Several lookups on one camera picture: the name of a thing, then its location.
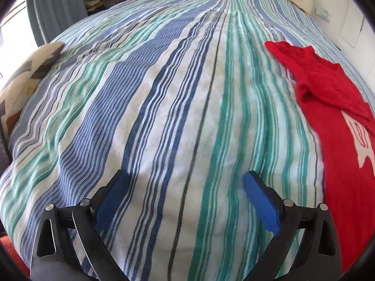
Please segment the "red knit sweater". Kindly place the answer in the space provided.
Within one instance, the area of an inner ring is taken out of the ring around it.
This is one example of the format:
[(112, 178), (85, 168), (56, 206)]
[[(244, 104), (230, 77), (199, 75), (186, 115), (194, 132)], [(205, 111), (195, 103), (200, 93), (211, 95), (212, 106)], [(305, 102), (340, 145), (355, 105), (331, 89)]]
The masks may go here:
[(265, 46), (294, 76), (297, 102), (319, 136), (324, 202), (348, 271), (374, 235), (374, 115), (340, 64), (310, 46), (285, 41)]

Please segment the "orange fuzzy cushion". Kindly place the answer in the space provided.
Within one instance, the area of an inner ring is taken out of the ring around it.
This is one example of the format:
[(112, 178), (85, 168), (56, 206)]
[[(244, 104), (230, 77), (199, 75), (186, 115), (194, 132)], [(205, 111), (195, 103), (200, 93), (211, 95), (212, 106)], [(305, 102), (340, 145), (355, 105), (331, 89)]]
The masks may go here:
[(1, 237), (1, 244), (3, 245), (5, 250), (7, 251), (10, 258), (12, 258), (12, 260), (15, 262), (17, 267), (27, 277), (30, 277), (30, 271), (29, 271), (28, 267), (25, 265), (25, 263), (23, 262), (23, 260), (21, 259), (21, 257), (19, 256), (19, 254), (17, 253), (15, 248), (13, 247), (13, 244), (11, 243), (10, 238), (7, 235)]

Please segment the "cream patterned pillow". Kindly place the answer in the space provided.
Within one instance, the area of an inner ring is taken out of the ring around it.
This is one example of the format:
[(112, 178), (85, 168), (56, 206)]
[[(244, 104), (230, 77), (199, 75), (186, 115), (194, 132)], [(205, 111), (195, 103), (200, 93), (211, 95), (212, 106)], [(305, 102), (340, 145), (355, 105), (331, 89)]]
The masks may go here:
[(65, 43), (55, 42), (39, 47), (11, 76), (1, 90), (1, 128), (8, 139), (23, 108), (38, 84), (59, 59)]

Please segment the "striped blue green bedsheet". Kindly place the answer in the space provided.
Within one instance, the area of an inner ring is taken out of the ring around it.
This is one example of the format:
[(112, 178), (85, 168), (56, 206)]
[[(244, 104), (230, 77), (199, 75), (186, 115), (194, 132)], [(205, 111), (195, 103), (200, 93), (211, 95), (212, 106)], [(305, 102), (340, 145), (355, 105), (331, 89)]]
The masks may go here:
[(271, 240), (247, 171), (300, 206), (323, 201), (319, 137), (266, 41), (313, 47), (374, 104), (288, 0), (128, 0), (57, 40), (1, 177), (1, 221), (27, 266), (46, 205), (74, 206), (122, 169), (130, 181), (100, 236), (130, 280), (242, 280)]

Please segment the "teal curtain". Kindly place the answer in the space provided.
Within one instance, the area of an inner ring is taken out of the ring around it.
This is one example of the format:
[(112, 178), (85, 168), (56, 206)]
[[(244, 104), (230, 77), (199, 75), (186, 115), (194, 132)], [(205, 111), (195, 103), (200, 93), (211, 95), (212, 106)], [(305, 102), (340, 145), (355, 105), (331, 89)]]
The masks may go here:
[(29, 22), (38, 46), (88, 16), (85, 3), (91, 0), (26, 0)]

